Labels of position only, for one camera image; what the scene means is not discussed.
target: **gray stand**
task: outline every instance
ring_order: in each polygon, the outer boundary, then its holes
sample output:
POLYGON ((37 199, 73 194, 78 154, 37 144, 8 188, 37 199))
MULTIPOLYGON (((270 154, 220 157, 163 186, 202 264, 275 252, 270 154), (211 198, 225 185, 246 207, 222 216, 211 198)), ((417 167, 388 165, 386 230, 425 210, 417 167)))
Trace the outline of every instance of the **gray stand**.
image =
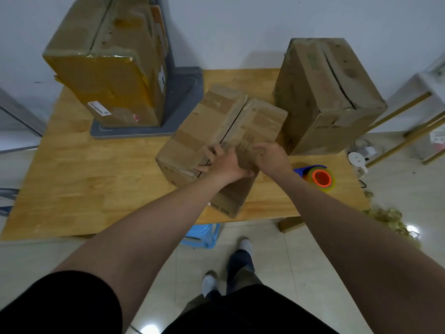
POLYGON ((94 120, 90 134, 96 139, 171 136, 203 98, 203 93, 201 68, 173 67, 167 78, 162 126, 105 128, 94 120))

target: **foot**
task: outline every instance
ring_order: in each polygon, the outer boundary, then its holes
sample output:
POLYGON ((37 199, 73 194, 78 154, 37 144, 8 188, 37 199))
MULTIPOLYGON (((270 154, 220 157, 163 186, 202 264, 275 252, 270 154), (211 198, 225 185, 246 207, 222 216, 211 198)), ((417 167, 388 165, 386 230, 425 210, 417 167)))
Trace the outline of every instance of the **foot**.
POLYGON ((201 293, 204 297, 211 291, 218 290, 218 275, 215 271, 208 271, 203 277, 203 284, 201 285, 201 293))
POLYGON ((238 244, 238 249, 242 249, 250 254, 251 258, 253 258, 253 246, 250 242, 249 238, 242 237, 241 241, 238 244))

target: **white sock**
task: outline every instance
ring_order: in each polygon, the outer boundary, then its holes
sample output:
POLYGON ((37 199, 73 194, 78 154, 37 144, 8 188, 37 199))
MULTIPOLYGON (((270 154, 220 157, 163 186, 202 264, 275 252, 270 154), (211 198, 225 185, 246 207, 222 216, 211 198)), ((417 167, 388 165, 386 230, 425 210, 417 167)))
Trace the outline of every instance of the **white sock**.
POLYGON ((253 258, 253 246, 248 238, 244 238, 239 242, 238 249, 243 249, 250 254, 251 258, 253 258))
POLYGON ((201 293, 204 297, 211 291, 218 290, 218 281, 211 274, 204 275, 201 293))

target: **blue plastic stool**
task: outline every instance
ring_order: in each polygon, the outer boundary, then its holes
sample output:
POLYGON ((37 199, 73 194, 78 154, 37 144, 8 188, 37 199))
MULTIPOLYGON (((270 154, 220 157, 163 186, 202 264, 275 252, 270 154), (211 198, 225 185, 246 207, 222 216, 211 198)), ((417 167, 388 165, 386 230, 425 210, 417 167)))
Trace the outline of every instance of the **blue plastic stool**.
POLYGON ((181 244, 193 247, 213 248, 218 238, 218 230, 219 224, 194 225, 190 231, 187 232, 181 244), (187 238, 192 238, 194 241, 188 241, 186 240, 187 238))

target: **tape roll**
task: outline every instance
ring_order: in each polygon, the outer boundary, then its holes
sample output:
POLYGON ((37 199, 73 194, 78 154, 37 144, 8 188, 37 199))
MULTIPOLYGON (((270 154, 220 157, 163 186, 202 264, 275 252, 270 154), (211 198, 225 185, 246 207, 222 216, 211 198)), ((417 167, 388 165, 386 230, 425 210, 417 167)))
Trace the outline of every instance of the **tape roll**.
POLYGON ((334 177, 324 167, 313 167, 303 175, 303 178, 311 184, 317 185, 320 190, 327 191, 334 186, 334 177))

